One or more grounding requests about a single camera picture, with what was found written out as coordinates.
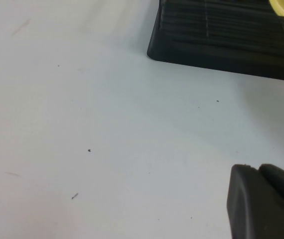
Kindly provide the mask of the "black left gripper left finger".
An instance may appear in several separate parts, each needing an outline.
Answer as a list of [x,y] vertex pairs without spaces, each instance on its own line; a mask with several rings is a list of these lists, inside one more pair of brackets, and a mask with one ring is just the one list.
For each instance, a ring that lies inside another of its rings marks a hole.
[[258,169],[232,166],[227,212],[234,239],[284,239],[284,198]]

